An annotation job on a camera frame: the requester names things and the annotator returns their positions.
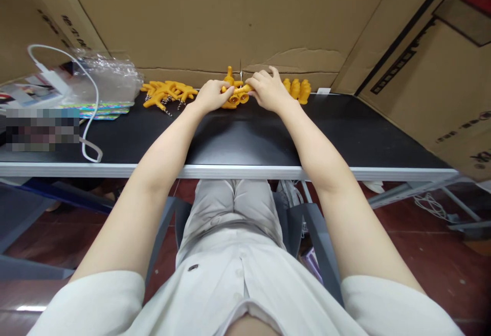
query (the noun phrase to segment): yellow plastic toy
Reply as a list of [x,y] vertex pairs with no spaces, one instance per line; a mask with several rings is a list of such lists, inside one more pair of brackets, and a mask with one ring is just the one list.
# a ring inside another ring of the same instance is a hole
[[234,79],[234,75],[233,75],[231,66],[229,66],[227,68],[227,76],[225,77],[224,81],[227,81],[230,84],[230,86],[235,85],[235,79]]
[[[233,85],[235,87],[235,90],[234,94],[229,98],[227,102],[225,102],[222,108],[236,109],[239,103],[247,103],[247,101],[249,101],[249,95],[247,94],[247,92],[253,91],[254,88],[252,88],[248,84],[244,85],[244,82],[241,80],[235,80],[231,66],[227,68],[227,76],[225,77],[224,81],[228,82],[230,86]],[[223,86],[221,88],[221,92],[225,93],[226,91],[227,87]]]
[[288,78],[283,80],[283,85],[285,86],[288,93],[290,93],[290,88],[292,87],[292,84],[290,83],[290,80]]
[[298,99],[298,95],[300,94],[300,81],[298,79],[293,80],[290,90],[291,96],[294,99]]
[[300,84],[300,95],[298,97],[298,102],[300,104],[307,104],[307,99],[308,96],[310,96],[311,91],[312,88],[310,87],[310,83],[308,82],[307,79],[304,79],[302,81],[302,84]]
[[185,104],[188,98],[194,99],[194,95],[198,94],[198,91],[193,87],[170,80],[166,80],[165,82],[151,81],[149,84],[143,84],[140,90],[147,92],[147,97],[143,104],[145,108],[156,105],[169,116],[172,115],[165,107],[167,102],[179,100],[179,106],[177,107],[179,109],[181,105]]

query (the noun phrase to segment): hand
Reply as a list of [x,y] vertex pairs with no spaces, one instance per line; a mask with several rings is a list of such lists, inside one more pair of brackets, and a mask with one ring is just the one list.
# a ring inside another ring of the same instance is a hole
[[[225,93],[221,93],[221,88],[226,86],[228,89]],[[196,96],[196,100],[192,103],[199,107],[204,114],[222,107],[225,102],[234,94],[235,87],[230,86],[226,81],[208,80],[203,85]]]
[[261,70],[259,73],[254,73],[252,78],[245,82],[254,88],[254,91],[249,92],[249,96],[253,96],[259,106],[278,113],[286,103],[294,99],[281,82],[278,69],[274,66],[270,66],[270,69],[273,76],[269,75],[266,70]]

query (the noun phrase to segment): pixelated area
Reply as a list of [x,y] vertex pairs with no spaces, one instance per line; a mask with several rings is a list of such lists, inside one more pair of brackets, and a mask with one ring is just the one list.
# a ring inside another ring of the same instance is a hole
[[12,152],[56,152],[79,143],[77,109],[7,110],[7,149]]

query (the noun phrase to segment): forearm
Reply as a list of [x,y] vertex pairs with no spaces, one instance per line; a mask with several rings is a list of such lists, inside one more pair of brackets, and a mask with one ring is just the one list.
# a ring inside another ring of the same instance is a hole
[[161,191],[174,183],[184,166],[189,145],[204,112],[193,103],[155,140],[130,180],[147,190]]
[[286,105],[280,117],[318,193],[341,278],[381,277],[424,293],[336,148],[297,102]]
[[297,101],[285,104],[279,116],[294,141],[303,169],[316,189],[334,191],[358,186],[339,152]]
[[189,104],[148,149],[71,281],[114,270],[145,278],[169,190],[203,115]]

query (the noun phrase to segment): beige pants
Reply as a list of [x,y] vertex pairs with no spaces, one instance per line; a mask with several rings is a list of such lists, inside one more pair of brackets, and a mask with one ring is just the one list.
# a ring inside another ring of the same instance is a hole
[[266,180],[200,180],[177,257],[182,260],[206,234],[238,222],[259,229],[285,249],[273,194]]

